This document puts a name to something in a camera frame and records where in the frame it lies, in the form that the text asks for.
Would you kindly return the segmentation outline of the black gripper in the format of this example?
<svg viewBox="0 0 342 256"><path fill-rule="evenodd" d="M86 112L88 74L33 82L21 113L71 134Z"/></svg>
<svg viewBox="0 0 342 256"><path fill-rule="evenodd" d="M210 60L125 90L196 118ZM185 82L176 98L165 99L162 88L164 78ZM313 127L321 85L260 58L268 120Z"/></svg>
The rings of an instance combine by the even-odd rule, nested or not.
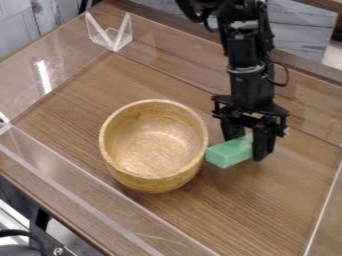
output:
<svg viewBox="0 0 342 256"><path fill-rule="evenodd" d="M276 136L283 137L287 129L288 111L273 102L275 87L288 81L273 80L273 65L226 67L230 94L214 95L212 116L220 120L225 141L245 135L252 129L252 158L261 161L273 151Z"/></svg>

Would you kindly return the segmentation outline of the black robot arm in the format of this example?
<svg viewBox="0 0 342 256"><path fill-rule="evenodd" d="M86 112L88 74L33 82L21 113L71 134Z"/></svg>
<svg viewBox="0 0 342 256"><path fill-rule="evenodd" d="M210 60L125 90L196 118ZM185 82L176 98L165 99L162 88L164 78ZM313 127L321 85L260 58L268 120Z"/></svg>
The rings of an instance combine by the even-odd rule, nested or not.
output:
<svg viewBox="0 0 342 256"><path fill-rule="evenodd" d="M228 95L214 95L212 116L220 120L224 140L252 136L252 159L260 161L285 136L288 111L273 102L275 89L288 85L275 79L271 59L273 33L267 0L174 0L184 16L218 34L228 58Z"/></svg>

